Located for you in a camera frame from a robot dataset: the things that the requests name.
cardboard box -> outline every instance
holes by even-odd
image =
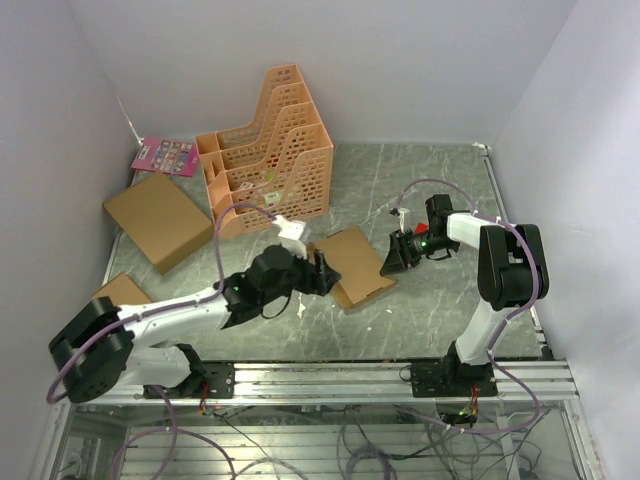
[[[386,292],[396,284],[381,277],[382,259],[358,227],[349,227],[315,243],[331,268],[342,278],[331,294],[342,308],[349,309]]]
[[[127,188],[104,208],[161,274],[213,237],[211,220],[162,173]]]
[[[105,283],[91,298],[109,297],[114,305],[144,305],[151,303],[149,296],[142,291],[126,273],[121,273]]]

pink card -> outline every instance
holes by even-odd
[[[133,159],[131,168],[149,172],[192,177],[198,166],[198,149],[195,143],[146,137]]]

wire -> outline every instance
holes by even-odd
[[[413,187],[414,185],[417,185],[418,183],[425,183],[425,182],[441,183],[443,185],[446,185],[447,187],[451,187],[454,190],[457,190],[458,193],[462,194],[462,196],[467,200],[467,202],[469,202],[469,205],[471,206],[471,211],[472,212],[478,211],[478,204],[476,203],[476,201],[473,199],[471,195],[469,195],[467,192],[465,192],[462,188],[460,188],[455,183],[449,182],[447,180],[443,180],[441,178],[419,178],[418,180],[414,180],[409,185],[404,187],[404,190],[402,190],[402,193],[400,193],[398,200],[396,200],[396,208],[400,206],[400,204],[402,203],[402,199],[404,198],[405,194],[409,190],[411,190],[411,187]]]
[[[62,473],[62,472],[64,472],[65,470],[69,470],[70,468],[75,467],[75,466],[77,466],[77,465],[78,465],[78,464],[72,460],[72,461],[71,461],[71,463],[69,463],[69,465],[67,465],[66,467],[62,467],[60,470],[58,470],[58,471],[56,472],[56,474],[58,474],[58,473]]]
[[[238,472],[238,474],[235,475],[232,478],[236,478],[236,477],[239,477],[240,475],[244,475],[247,472],[247,470],[249,470],[250,468],[253,468],[256,465],[260,465],[261,463],[267,463],[267,462],[275,463],[277,465],[282,465],[283,467],[288,468],[289,470],[291,470],[293,473],[295,473],[297,476],[299,476],[302,480],[309,480],[309,477],[307,477],[303,472],[298,470],[296,467],[294,467],[290,463],[284,462],[282,460],[278,460],[277,458],[271,458],[271,457],[261,458],[259,460],[255,460],[255,461],[251,462],[249,465],[247,465],[242,470],[240,470]]]
[[[473,439],[473,443],[476,446],[476,456],[474,458],[477,458],[478,462],[479,462],[480,461],[480,445],[478,445],[478,437],[473,435],[471,438]],[[451,442],[452,442],[451,451],[453,452],[453,440]],[[471,465],[469,465],[469,474],[471,475],[472,479],[473,479],[473,467],[475,466],[475,464],[476,464],[476,462],[473,462],[473,463],[471,463]]]
[[[254,408],[256,408],[255,405],[249,405],[248,407],[241,408],[240,410],[238,410],[237,412],[232,413],[229,416],[227,416],[226,412],[225,413],[218,413],[217,415],[220,415],[221,417],[224,417],[227,420],[229,420],[229,419],[231,419],[233,417],[237,417],[238,415],[240,415],[241,413],[246,412],[247,410],[252,410]]]
[[[198,411],[202,415],[207,414],[207,397],[209,396],[209,382],[204,382],[204,389],[202,396],[200,397],[200,404],[198,405]]]
[[[509,475],[511,474],[511,469],[513,468],[513,462],[516,459],[516,454],[520,451],[520,449],[522,448],[522,446],[524,445],[525,440],[529,437],[529,435],[531,435],[531,432],[533,431],[533,428],[538,425],[543,419],[544,417],[546,417],[547,415],[549,415],[551,413],[551,409],[547,410],[546,412],[544,412],[542,415],[540,415],[540,418],[538,418],[538,420],[536,421],[536,423],[529,429],[527,430],[527,432],[524,434],[524,436],[522,437],[522,441],[520,442],[520,445],[518,445],[516,447],[516,449],[513,451],[513,455],[511,457],[511,463],[509,464],[509,470],[507,471],[507,478],[509,477]]]
[[[370,458],[375,458],[382,465],[384,480],[391,480],[392,475],[393,475],[393,478],[395,479],[398,478],[398,473],[396,472],[396,469],[393,468],[393,466],[389,462],[388,455],[384,452],[384,450],[382,450],[381,448],[377,447],[372,443],[359,447],[358,449],[356,449],[353,455],[351,455],[351,458],[347,462],[347,470],[345,472],[344,478],[350,480],[351,474],[355,470],[358,463],[360,463],[360,461],[362,460],[370,459]]]
[[[400,377],[400,380],[402,380],[405,383],[411,383],[411,371],[409,371],[409,378],[405,378],[402,376],[402,372],[404,372],[404,370],[406,368],[411,368],[411,365],[405,365],[404,367],[402,367],[399,371],[398,371],[398,376]]]
[[[533,446],[533,447],[538,449],[538,455],[536,456],[536,459],[533,461],[533,464],[531,465],[531,468],[529,469],[530,472],[533,472],[536,469],[536,467],[538,466],[538,462],[540,461],[540,457],[542,456],[542,449],[538,445],[536,445],[535,443],[530,442],[529,440],[525,440],[523,443],[527,443],[527,444],[529,444],[529,445],[531,445],[531,446]]]
[[[239,428],[237,428],[235,425],[232,425],[231,422],[229,422],[226,418],[224,418],[222,415],[218,415],[217,413],[214,413],[213,416],[215,418],[217,418],[218,420],[223,421],[224,423],[226,423],[229,427],[233,428],[236,432],[238,432],[240,435],[242,435],[244,438],[246,438],[247,440],[249,440],[251,443],[253,443],[256,447],[258,447],[260,449],[260,451],[263,453],[263,455],[265,456],[265,458],[268,458],[269,460],[271,460],[272,463],[273,462],[273,458],[271,458],[271,455],[269,455],[267,453],[267,451],[262,448],[262,446],[260,446],[260,444],[258,442],[256,442],[255,440],[253,440],[251,437],[249,437],[249,435],[247,435],[246,433],[244,433],[243,431],[241,431]],[[273,467],[273,471],[276,474],[276,478],[278,480],[280,480],[280,474],[278,473],[278,470],[276,469],[275,465]]]
[[[524,442],[526,441],[527,437],[531,434],[531,432],[533,431],[534,427],[535,427],[536,425],[538,425],[538,424],[539,424],[539,423],[540,423],[540,422],[541,422],[541,421],[542,421],[542,420],[543,420],[547,415],[549,415],[549,413],[551,413],[552,411],[553,411],[553,409],[552,409],[552,408],[550,408],[550,409],[548,409],[547,411],[543,412],[543,413],[540,415],[540,417],[538,417],[538,419],[536,420],[535,424],[534,424],[534,425],[533,425],[529,430],[527,430],[527,431],[526,431],[526,433],[525,433],[524,437],[523,437],[523,438],[522,438],[522,440],[520,441],[520,445],[518,445],[518,446],[514,449],[514,451],[513,451],[512,453],[509,453],[509,454],[503,455],[503,456],[502,456],[502,457],[500,457],[498,460],[496,460],[493,464],[491,464],[489,467],[487,467],[487,469],[486,469],[484,472],[482,472],[482,475],[480,475],[476,480],[481,480],[481,478],[482,478],[482,477],[484,477],[484,476],[487,474],[487,472],[488,472],[489,470],[491,470],[493,467],[495,467],[496,465],[498,465],[500,462],[503,462],[503,461],[504,461],[504,460],[506,460],[507,458],[512,457],[512,458],[511,458],[511,464],[509,465],[509,470],[508,470],[508,472],[507,472],[507,478],[509,478],[509,475],[510,475],[510,473],[511,473],[511,468],[513,467],[513,461],[514,461],[514,459],[515,459],[515,455],[520,451],[520,449],[522,448],[522,445],[524,445]]]
[[[222,255],[220,254],[220,228],[222,227],[222,220],[225,217],[225,215],[229,213],[231,210],[235,208],[240,208],[240,207],[253,208],[259,211],[260,213],[268,216],[271,219],[275,218],[275,215],[273,213],[269,212],[268,210],[265,210],[262,207],[253,205],[252,203],[249,203],[249,202],[237,202],[223,210],[222,214],[218,217],[218,220],[216,221],[216,227],[214,229],[213,239],[212,239],[213,245],[214,245],[214,251],[216,254],[216,263],[218,264],[218,273],[220,275],[220,281],[218,283],[218,288],[216,289],[216,291],[213,292],[209,297],[201,298],[199,301],[200,304],[212,302],[213,300],[218,298],[224,290],[224,271],[222,268]],[[55,403],[58,403],[60,400],[62,400],[68,395],[67,392],[56,395],[56,390],[58,389],[58,386],[60,386],[64,377],[66,377],[67,374],[71,371],[71,369],[74,367],[78,359],[80,357],[83,357],[84,354],[87,352],[87,350],[89,350],[89,348],[91,348],[96,342],[98,342],[103,337],[105,337],[108,333],[124,325],[127,325],[131,322],[140,321],[144,318],[149,318],[154,315],[158,315],[160,313],[175,310],[177,308],[191,307],[197,304],[198,303],[196,303],[195,300],[189,300],[184,302],[177,302],[177,303],[172,303],[168,305],[163,305],[161,307],[156,307],[150,310],[146,310],[140,314],[135,314],[135,315],[131,315],[129,317],[123,318],[99,330],[97,333],[92,335],[84,344],[82,344],[82,346],[80,346],[75,351],[75,353],[69,358],[69,360],[67,360],[67,362],[63,365],[63,367],[58,371],[56,378],[53,380],[53,383],[51,384],[51,386],[49,387],[49,391],[47,392],[47,403],[53,405]]]
[[[210,438],[207,438],[203,435],[200,435],[198,433],[195,432],[191,432],[189,430],[184,430],[182,428],[177,428],[177,424],[176,424],[176,412],[175,409],[173,408],[173,405],[171,405],[171,400],[169,400],[169,397],[167,396],[167,394],[162,390],[162,388],[154,385],[154,388],[156,389],[156,391],[158,392],[158,394],[162,397],[162,399],[164,400],[165,405],[167,406],[167,409],[169,410],[169,417],[171,418],[171,431],[173,432],[172,438],[171,438],[171,446],[169,447],[169,451],[167,452],[167,455],[165,455],[165,458],[162,462],[162,465],[160,466],[160,468],[156,471],[156,473],[154,474],[153,477],[151,477],[152,480],[158,478],[158,476],[162,475],[162,472],[164,471],[164,469],[166,468],[167,464],[169,463],[169,461],[171,460],[171,457],[173,456],[173,451],[175,449],[175,444],[176,444],[176,440],[178,438],[178,434],[181,435],[189,435],[191,437],[197,438],[199,440],[202,440],[203,442],[208,443],[209,445],[211,445],[212,447],[214,447],[216,450],[218,450],[222,456],[225,458],[225,460],[227,461],[227,465],[229,465],[229,470],[231,471],[231,477],[232,478],[236,478],[236,471],[233,467],[233,462],[231,461],[231,457],[229,456],[229,454],[224,450],[224,448],[222,448],[220,445],[218,445],[216,442],[214,442],[213,440],[211,440]],[[117,480],[117,468],[118,468],[118,463],[120,461],[120,458],[124,455],[125,451],[127,450],[127,448],[129,448],[129,446],[138,441],[139,439],[141,439],[142,437],[146,437],[147,435],[155,435],[158,433],[167,433],[167,431],[169,431],[167,429],[167,427],[156,427],[156,428],[152,428],[149,430],[146,430],[144,432],[140,432],[137,435],[134,435],[133,437],[131,437],[129,440],[127,440],[122,447],[120,447],[120,450],[118,450],[118,452],[114,455],[113,460],[111,461],[111,479],[112,480]]]
[[[344,473],[344,469],[342,468],[342,462],[340,461],[340,437],[344,438],[344,431],[346,428],[347,428],[347,419],[346,419],[346,410],[345,410],[345,420],[342,422],[342,426],[340,427],[340,430],[338,430],[338,436],[336,437],[336,461],[338,462],[338,470],[340,470],[340,478],[342,478],[343,480],[346,480],[347,476]]]
[[[360,424],[358,423],[356,418],[355,417],[351,417],[351,419],[354,421],[354,423],[356,424],[356,426],[360,430],[360,433],[363,436],[363,438],[365,439],[365,441],[367,443],[371,443],[371,441],[369,440],[369,437],[367,437],[366,433],[364,433],[364,430],[362,429],[362,427],[360,426]],[[347,452],[349,452],[351,455],[353,455],[353,451],[351,451],[351,449],[347,445],[346,419],[345,419],[344,425],[345,425],[345,434],[342,435],[342,443],[344,445],[344,448],[347,450]],[[397,460],[397,461],[410,460],[412,458],[428,458],[429,455],[420,455],[420,454],[423,453],[423,452],[426,452],[428,450],[432,450],[432,449],[433,449],[433,445],[427,445],[426,447],[422,447],[422,448],[416,450],[415,452],[407,454],[407,455],[398,454],[398,453],[387,453],[386,455],[389,457],[390,460]]]
[[[158,385],[153,385],[153,388],[162,397],[165,404],[167,405],[167,408],[169,409],[169,418],[171,418],[170,429],[172,432],[171,444],[169,445],[169,450],[167,450],[167,454],[164,456],[164,459],[162,460],[160,467],[158,468],[158,470],[156,470],[156,473],[154,473],[153,476],[151,477],[151,480],[156,480],[156,478],[162,475],[162,472],[164,472],[164,469],[167,468],[167,465],[171,461],[171,457],[173,457],[173,452],[176,448],[176,442],[178,440],[178,423],[176,420],[176,412],[173,406],[171,405],[171,401],[169,400],[169,397],[167,396],[167,394]],[[118,474],[117,474],[118,464],[120,463],[120,458],[124,455],[124,452],[127,450],[127,447],[129,447],[129,445],[134,443],[139,438],[142,438],[146,435],[150,435],[151,433],[156,433],[156,431],[158,431],[158,429],[147,430],[146,432],[142,432],[138,435],[134,435],[127,442],[125,442],[122,445],[122,447],[120,447],[120,450],[118,450],[118,452],[114,455],[113,460],[111,460],[110,471],[111,471],[112,480],[118,480]]]
[[[270,317],[267,317],[264,315],[264,306],[262,307],[262,309],[260,310],[260,316],[262,318],[264,318],[265,320],[273,320],[276,317],[279,317],[280,315],[282,315],[282,313],[287,309],[287,307],[289,306],[289,303],[291,302],[291,296],[293,295],[293,290],[291,290],[289,292],[289,295],[287,296],[287,301],[285,302],[284,306],[280,309],[280,311],[278,313],[276,313],[275,315],[272,315]]]
[[[426,427],[427,437],[429,438],[429,443],[433,445],[433,451],[436,453],[438,460],[440,460],[440,463],[444,466],[444,469],[447,471],[449,476],[451,476],[453,480],[458,480],[458,475],[451,469],[451,465],[449,465],[449,462],[444,458],[442,453],[440,453],[440,451],[435,446],[435,442],[433,440],[433,436],[431,432],[431,425],[427,424],[425,425],[425,427]]]

marble surface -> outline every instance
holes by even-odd
[[[452,181],[478,201],[481,211],[497,215],[498,205],[481,156],[472,146],[409,144],[339,144],[331,181],[330,211],[309,220],[313,239],[358,225],[382,258],[388,234],[397,220],[388,210],[412,180],[437,177]],[[202,170],[192,179],[175,178],[203,210],[207,210]],[[450,193],[454,208],[466,208],[457,192],[438,184],[422,184],[405,196],[411,224],[426,221],[424,201],[434,193]],[[275,229],[223,240],[225,275],[247,268],[253,257],[274,243]],[[272,320],[255,319],[224,331],[185,332],[175,341],[192,344],[205,359],[319,360],[391,359],[441,356],[466,328],[480,296],[476,287],[477,252],[461,246],[453,258],[423,261],[398,275],[396,287],[346,313],[329,295],[321,298],[294,292],[287,310]],[[131,239],[122,234],[108,272],[126,272],[154,300],[194,293],[218,279],[209,244],[159,275]],[[280,299],[265,308],[275,314]],[[521,315],[505,333],[499,356],[539,355],[531,316]]]

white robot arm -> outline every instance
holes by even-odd
[[[306,224],[282,216],[273,223],[280,228],[280,245],[267,247],[247,270],[213,287],[146,305],[116,307],[109,298],[92,300],[49,344],[69,399],[87,402],[123,385],[162,385],[173,397],[199,396],[203,386],[218,381],[214,378],[224,380],[224,365],[200,360],[189,345],[159,344],[188,330],[221,330],[247,322],[293,290],[329,293],[340,274],[320,251],[314,252],[313,262],[307,259]],[[96,332],[105,333],[96,341]],[[224,390],[233,393],[232,385]]]
[[[487,350],[505,316],[531,297],[531,268],[521,246],[508,230],[468,212],[453,210],[449,195],[434,195],[426,202],[429,226],[416,232],[405,227],[406,210],[392,210],[400,229],[390,234],[390,251],[381,275],[416,267],[422,257],[444,260],[460,243],[478,250],[478,289],[482,297],[465,332],[455,341],[457,360],[463,365],[488,363]],[[536,261],[538,298],[549,288],[540,232],[535,225],[513,225],[523,236]],[[433,258],[437,251],[446,255]]]

